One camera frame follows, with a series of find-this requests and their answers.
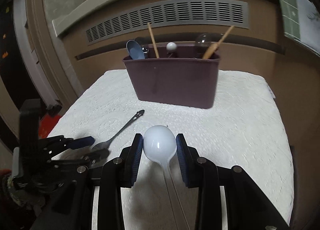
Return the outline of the white ball-end metal utensil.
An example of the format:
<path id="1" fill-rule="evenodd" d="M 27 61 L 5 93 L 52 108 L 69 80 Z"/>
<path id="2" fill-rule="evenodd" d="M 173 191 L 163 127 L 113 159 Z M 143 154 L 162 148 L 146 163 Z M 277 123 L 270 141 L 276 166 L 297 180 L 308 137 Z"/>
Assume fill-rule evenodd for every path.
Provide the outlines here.
<path id="1" fill-rule="evenodd" d="M 174 42 L 169 42 L 166 45 L 166 51 L 168 58 L 176 58 L 177 57 L 177 45 Z"/>

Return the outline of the grey ventilation grille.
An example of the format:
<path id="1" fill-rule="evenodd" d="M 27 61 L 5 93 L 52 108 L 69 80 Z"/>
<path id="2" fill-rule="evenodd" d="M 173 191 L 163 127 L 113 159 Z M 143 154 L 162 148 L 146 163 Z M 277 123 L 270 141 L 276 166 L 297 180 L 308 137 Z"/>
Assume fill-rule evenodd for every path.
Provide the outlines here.
<path id="1" fill-rule="evenodd" d="M 152 27 L 221 25 L 249 28 L 249 5 L 237 0 L 165 0 L 106 17 L 84 29 L 88 45 Z"/>

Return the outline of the black metal fork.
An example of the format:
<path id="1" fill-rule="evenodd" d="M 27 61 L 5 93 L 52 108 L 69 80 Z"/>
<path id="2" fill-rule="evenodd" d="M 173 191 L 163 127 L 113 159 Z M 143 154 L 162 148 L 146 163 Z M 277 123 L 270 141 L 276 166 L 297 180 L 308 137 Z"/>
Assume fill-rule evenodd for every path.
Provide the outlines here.
<path id="1" fill-rule="evenodd" d="M 100 142 L 100 143 L 94 143 L 93 146 L 91 146 L 91 151 L 98 151 L 98 150 L 104 150 L 108 149 L 111 145 L 111 143 L 125 130 L 127 129 L 132 123 L 134 123 L 137 119 L 139 119 L 141 116 L 143 116 L 145 113 L 145 110 L 138 111 L 112 138 L 110 138 L 107 141 Z"/>

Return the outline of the blue plastic spoon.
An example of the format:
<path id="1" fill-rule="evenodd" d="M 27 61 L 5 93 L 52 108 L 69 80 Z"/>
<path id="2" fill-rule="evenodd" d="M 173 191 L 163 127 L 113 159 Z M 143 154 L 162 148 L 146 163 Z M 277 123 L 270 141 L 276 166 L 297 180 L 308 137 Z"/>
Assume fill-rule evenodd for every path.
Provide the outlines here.
<path id="1" fill-rule="evenodd" d="M 145 59 L 145 54 L 140 47 L 139 43 L 135 40 L 129 40 L 126 43 L 126 49 L 132 60 L 142 60 Z"/>

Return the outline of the green checkered hanging towel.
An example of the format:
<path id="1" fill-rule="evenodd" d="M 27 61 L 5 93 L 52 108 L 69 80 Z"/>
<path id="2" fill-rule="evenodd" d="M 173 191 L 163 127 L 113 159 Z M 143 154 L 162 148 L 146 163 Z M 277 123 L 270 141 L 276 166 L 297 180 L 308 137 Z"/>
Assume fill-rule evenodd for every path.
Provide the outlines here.
<path id="1" fill-rule="evenodd" d="M 279 0 L 284 35 L 319 55 L 319 12 L 309 0 Z"/>

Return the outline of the wooden chopstick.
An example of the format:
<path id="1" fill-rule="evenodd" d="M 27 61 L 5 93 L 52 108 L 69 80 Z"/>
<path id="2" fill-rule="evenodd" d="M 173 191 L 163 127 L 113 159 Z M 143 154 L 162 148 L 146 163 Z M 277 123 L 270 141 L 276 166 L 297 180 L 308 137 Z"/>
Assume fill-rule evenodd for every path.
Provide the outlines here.
<path id="1" fill-rule="evenodd" d="M 221 37 L 221 39 L 216 43 L 217 46 L 219 47 L 221 45 L 221 43 L 223 43 L 223 41 L 227 38 L 227 36 L 229 36 L 230 32 L 233 30 L 234 26 L 230 26 L 227 31 L 223 34 L 223 36 Z"/>
<path id="2" fill-rule="evenodd" d="M 152 41 L 152 44 L 153 44 L 153 48 L 154 48 L 154 51 L 155 51 L 155 56 L 156 56 L 157 59 L 159 59 L 159 52 L 158 52 L 158 49 L 157 49 L 157 45 L 156 45 L 156 41 L 155 41 L 155 38 L 154 38 L 154 35 L 153 35 L 151 24 L 148 22 L 147 25 L 148 25 L 148 30 L 149 30 L 149 33 L 150 33 L 150 38 L 151 38 L 151 41 Z"/>

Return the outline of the wooden spoon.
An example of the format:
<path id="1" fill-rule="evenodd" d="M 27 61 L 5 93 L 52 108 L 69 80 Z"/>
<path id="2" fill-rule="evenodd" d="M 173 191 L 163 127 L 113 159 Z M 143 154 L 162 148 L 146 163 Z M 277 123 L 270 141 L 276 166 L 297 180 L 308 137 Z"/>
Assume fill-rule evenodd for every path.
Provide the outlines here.
<path id="1" fill-rule="evenodd" d="M 215 53 L 215 51 L 220 47 L 220 44 L 221 44 L 220 42 L 211 44 L 203 54 L 202 58 L 209 59 Z"/>

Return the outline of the white paper towel mat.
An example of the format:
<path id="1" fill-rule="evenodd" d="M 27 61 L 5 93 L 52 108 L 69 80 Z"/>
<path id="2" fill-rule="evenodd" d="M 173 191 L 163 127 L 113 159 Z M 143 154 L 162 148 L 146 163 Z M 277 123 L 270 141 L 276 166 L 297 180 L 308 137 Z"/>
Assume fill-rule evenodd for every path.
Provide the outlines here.
<path id="1" fill-rule="evenodd" d="M 70 138 L 112 138 L 138 111 L 143 116 L 110 145 L 110 158 L 131 145 L 135 134 L 154 125 L 183 134 L 188 145 L 217 166 L 241 166 L 286 222 L 294 201 L 293 161 L 285 127 L 263 77 L 219 71 L 212 108 L 138 100 L 127 71 L 105 72 L 68 109 L 50 132 Z"/>

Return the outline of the purple plastic utensil caddy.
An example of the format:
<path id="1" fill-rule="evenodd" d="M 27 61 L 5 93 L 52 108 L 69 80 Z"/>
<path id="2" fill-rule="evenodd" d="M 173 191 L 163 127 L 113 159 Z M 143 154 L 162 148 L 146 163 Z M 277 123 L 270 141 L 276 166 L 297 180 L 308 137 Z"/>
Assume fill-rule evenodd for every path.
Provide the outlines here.
<path id="1" fill-rule="evenodd" d="M 168 57 L 165 46 L 153 48 L 147 59 L 123 59 L 139 100 L 208 109 L 213 107 L 220 56 L 202 59 L 191 43 L 178 45 L 175 57 Z"/>

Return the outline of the red object on floor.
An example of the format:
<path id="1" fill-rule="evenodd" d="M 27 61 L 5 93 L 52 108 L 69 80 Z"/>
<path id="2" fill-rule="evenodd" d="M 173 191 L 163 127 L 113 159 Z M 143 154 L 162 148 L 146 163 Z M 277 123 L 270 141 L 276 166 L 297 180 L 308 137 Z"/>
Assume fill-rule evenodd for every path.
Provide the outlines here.
<path id="1" fill-rule="evenodd" d="M 57 114 L 55 116 L 50 116 L 49 114 L 45 114 L 44 117 L 40 120 L 38 136 L 39 139 L 47 138 L 52 129 L 57 125 L 58 121 L 62 116 Z"/>

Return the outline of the white plastic spoon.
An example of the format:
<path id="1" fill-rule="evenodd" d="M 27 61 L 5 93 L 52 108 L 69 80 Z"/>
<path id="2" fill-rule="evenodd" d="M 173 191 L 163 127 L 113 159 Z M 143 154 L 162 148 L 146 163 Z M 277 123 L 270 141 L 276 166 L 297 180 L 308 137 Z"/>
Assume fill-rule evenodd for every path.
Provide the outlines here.
<path id="1" fill-rule="evenodd" d="M 177 151 L 174 134 L 168 127 L 155 125 L 147 129 L 143 137 L 143 150 L 146 157 L 163 169 L 163 177 L 177 229 L 189 229 L 178 193 L 170 172 L 170 161 Z"/>

